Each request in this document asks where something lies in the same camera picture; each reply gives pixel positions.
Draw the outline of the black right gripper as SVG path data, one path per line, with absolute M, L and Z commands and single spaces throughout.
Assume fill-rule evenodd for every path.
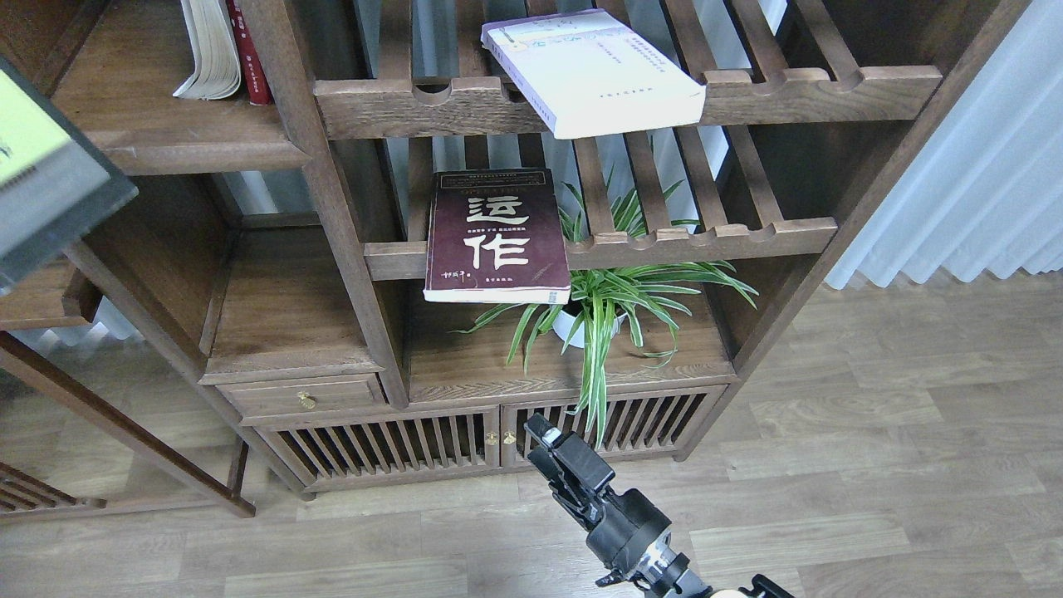
M 667 548 L 671 520 L 637 489 L 615 493 L 609 485 L 615 471 L 577 433 L 561 432 L 541 414 L 529 417 L 525 430 L 538 442 L 528 461 L 583 525 L 585 544 L 609 571 L 600 582 L 657 582 L 674 559 Z

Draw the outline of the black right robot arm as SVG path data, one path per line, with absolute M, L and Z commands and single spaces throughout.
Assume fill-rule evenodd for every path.
M 764 575 L 748 588 L 708 586 L 669 547 L 671 520 L 637 488 L 619 495 L 609 482 L 615 472 L 575 432 L 561 432 L 534 414 L 525 424 L 539 446 L 529 461 L 546 477 L 553 496 L 587 531 L 587 546 L 609 575 L 598 587 L 630 581 L 646 597 L 787 597 L 789 591 Z

